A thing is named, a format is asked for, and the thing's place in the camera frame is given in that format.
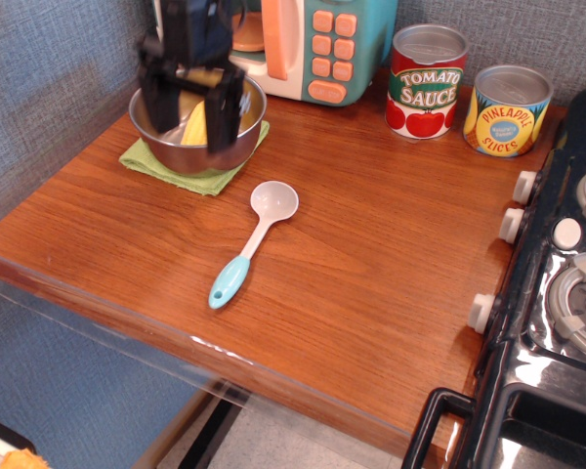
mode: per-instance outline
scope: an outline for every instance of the black handle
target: black handle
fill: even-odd
[[[432,438],[439,426],[440,417],[451,413],[464,419],[462,433],[473,415],[476,401],[450,389],[437,388],[428,396],[423,407],[417,428],[412,435],[408,451],[403,458],[401,469],[415,469],[423,467],[423,462],[430,449]]]
[[[28,448],[33,453],[37,453],[35,445],[28,438],[23,437],[9,427],[5,427],[2,423],[0,423],[0,440],[17,449]]]

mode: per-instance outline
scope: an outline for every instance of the green cloth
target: green cloth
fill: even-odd
[[[265,139],[270,131],[267,121],[261,123],[261,134],[256,148]],[[173,184],[181,189],[201,193],[202,195],[217,195],[221,192],[234,175],[243,167],[243,164],[222,174],[206,178],[185,176],[163,166],[152,154],[146,142],[138,139],[124,154],[119,157],[119,162],[129,169],[148,174],[166,183]]]

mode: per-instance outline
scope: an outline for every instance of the can lid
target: can lid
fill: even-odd
[[[547,102],[553,83],[536,70],[519,65],[494,65],[476,76],[476,89],[500,105],[529,107]]]
[[[414,24],[398,31],[393,46],[403,56],[421,65],[460,59],[469,41],[456,29],[440,24]]]

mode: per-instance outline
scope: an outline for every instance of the orange button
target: orange button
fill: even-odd
[[[357,18],[355,15],[342,13],[336,17],[335,30],[339,36],[352,37],[356,32]]]
[[[332,52],[332,39],[328,36],[313,36],[313,52],[320,56],[328,56]]]
[[[330,76],[332,63],[328,59],[315,57],[313,59],[313,73],[317,76]]]
[[[351,62],[337,62],[332,76],[339,81],[350,81],[354,76],[354,65]]]
[[[355,42],[352,39],[337,39],[334,41],[334,56],[337,59],[349,61],[354,56]]]
[[[315,80],[309,85],[310,95],[318,101],[338,105],[348,94],[345,86],[330,81]]]
[[[332,12],[324,10],[317,10],[313,14],[313,28],[319,32],[330,32],[332,30],[332,23],[334,22],[334,15]]]

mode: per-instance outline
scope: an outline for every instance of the toy stove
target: toy stove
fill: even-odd
[[[464,419],[451,467],[586,468],[586,90],[539,173],[522,172],[500,237],[515,253],[484,334],[474,398],[431,393],[404,468],[421,467],[444,413]]]

